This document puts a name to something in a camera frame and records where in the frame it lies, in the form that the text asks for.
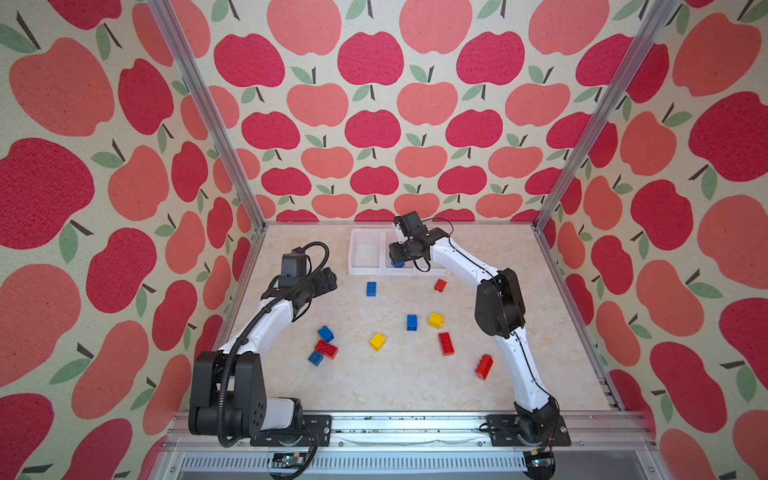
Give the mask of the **red long lego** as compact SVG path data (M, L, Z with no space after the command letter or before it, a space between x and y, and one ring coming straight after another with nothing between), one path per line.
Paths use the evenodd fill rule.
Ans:
M439 345L443 356L451 356L455 354L455 349L451 336L448 332L442 332L438 334Z

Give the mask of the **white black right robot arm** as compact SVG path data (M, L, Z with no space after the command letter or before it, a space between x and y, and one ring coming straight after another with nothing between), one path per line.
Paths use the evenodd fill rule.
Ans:
M513 385L518 437L530 446L549 441L559 429L560 408L544 387L528 344L526 308L516 273L480 261L441 229L420 236L400 231L396 235L389 245L391 260L434 260L474 290L475 321L495 339Z

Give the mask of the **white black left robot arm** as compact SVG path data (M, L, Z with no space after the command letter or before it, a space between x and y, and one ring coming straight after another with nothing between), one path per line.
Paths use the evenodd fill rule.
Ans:
M234 339L199 354L192 372L189 432L215 436L224 447L278 434L290 440L302 436L301 401L267 394L262 358L301 308L336 288L337 276L328 267L303 278L277 279Z

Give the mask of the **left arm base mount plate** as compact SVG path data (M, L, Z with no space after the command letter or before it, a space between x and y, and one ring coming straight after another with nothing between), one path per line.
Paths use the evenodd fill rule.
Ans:
M327 447L332 420L331 415L304 415L300 426L262 431L250 440L250 445L271 448Z

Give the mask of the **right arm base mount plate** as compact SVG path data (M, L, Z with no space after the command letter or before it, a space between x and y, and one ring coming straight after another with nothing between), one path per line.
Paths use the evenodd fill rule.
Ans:
M517 415L488 415L479 427L494 447L544 448L569 447L572 440L562 416L540 423Z

